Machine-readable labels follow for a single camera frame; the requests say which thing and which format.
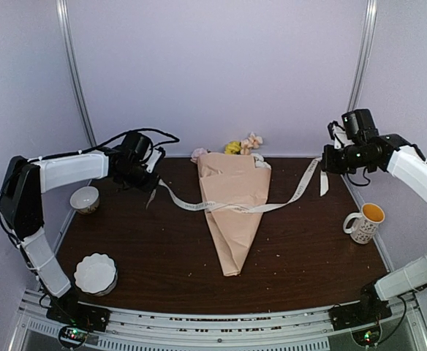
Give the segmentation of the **white ribbon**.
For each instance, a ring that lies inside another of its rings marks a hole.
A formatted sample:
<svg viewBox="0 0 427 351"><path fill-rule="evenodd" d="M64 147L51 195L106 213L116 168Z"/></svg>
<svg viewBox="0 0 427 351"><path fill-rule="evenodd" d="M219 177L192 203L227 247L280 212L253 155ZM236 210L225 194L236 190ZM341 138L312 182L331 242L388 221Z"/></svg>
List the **white ribbon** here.
<svg viewBox="0 0 427 351"><path fill-rule="evenodd" d="M179 197L175 195L175 193L170 189L170 187L162 180L159 180L159 186L164 187L170 197L173 203L178 206L181 209L184 209L185 211L217 211L217 210L232 210L236 211L238 213L242 214L263 214L270 211L275 211L279 208L283 208L291 203L294 203L298 201L301 196L306 191L306 188L308 187L312 176L314 175L315 170L320 166L322 157L316 157L311 160L309 163L309 166L306 168L306 171L302 175L298 186L293 193L292 197L286 202L286 203L266 203L264 205L245 205L245 204L226 204L226 203L217 203L214 201L205 201L201 203L187 203L183 200L181 200ZM326 193L329 190L329 184L328 184L328 176L327 173L324 171L320 171L320 197L326 195ZM151 193L147 203L146 203L146 209L151 204L153 199L156 196L156 189Z"/></svg>

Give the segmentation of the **yellow fake flower stem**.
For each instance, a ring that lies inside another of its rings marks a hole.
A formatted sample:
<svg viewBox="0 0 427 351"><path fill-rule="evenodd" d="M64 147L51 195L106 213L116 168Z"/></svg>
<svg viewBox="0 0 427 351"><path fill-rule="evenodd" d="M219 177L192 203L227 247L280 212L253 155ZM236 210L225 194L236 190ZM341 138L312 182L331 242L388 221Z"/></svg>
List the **yellow fake flower stem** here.
<svg viewBox="0 0 427 351"><path fill-rule="evenodd" d="M240 141L231 141L224 147L224 152L226 154L240 154L241 152L241 142Z"/></svg>

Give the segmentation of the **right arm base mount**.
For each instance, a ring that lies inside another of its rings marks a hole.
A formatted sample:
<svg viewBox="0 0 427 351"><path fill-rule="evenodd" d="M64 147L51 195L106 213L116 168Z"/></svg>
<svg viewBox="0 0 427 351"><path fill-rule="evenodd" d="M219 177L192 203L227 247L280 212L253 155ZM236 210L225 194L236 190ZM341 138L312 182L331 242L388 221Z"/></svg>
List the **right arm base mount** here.
<svg viewBox="0 0 427 351"><path fill-rule="evenodd" d="M360 291L360 300L347 305L336 304L329 310L334 331L350 329L353 341L362 347L375 347L382 340L380 322L392 316L387 301L382 301L373 285Z"/></svg>

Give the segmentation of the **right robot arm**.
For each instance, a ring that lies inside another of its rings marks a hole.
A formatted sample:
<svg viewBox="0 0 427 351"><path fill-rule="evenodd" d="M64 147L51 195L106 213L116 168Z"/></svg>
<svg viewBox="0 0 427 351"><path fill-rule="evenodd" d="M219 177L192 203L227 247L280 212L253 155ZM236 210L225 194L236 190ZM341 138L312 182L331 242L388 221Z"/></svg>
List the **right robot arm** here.
<svg viewBox="0 0 427 351"><path fill-rule="evenodd" d="M360 176L347 186L360 205L384 208L385 223L376 232L390 272L369 282L355 305L359 322L371 322L382 301L427 288L427 157L396 133L383 134L368 109L345 113L330 122L320 168L328 175Z"/></svg>

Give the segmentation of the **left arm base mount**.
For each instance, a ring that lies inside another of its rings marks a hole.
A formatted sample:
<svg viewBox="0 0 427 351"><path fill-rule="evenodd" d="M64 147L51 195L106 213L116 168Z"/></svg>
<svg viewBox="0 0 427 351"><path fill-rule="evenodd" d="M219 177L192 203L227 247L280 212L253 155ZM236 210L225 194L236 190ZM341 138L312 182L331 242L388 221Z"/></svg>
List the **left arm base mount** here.
<svg viewBox="0 0 427 351"><path fill-rule="evenodd" d="M105 332L111 314L107 308L81 303L74 287L60 298L46 291L39 299L39 306L47 310L49 320L62 324L57 339L68 350L82 347L94 331Z"/></svg>

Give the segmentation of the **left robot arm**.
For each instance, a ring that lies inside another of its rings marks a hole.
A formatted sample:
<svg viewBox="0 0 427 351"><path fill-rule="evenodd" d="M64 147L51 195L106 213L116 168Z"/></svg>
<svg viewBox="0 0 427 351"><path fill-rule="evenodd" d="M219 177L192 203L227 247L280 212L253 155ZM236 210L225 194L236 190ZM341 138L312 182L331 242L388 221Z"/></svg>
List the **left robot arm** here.
<svg viewBox="0 0 427 351"><path fill-rule="evenodd" d="M72 284L50 247L46 234L45 194L90 180L111 178L116 183L152 191L159 182L157 165L165 149L142 130L123 133L121 143L48 156L14 156L0 188L0 224L19 248L27 266L54 298L57 314L70 325L84 317L84 308L65 296Z"/></svg>

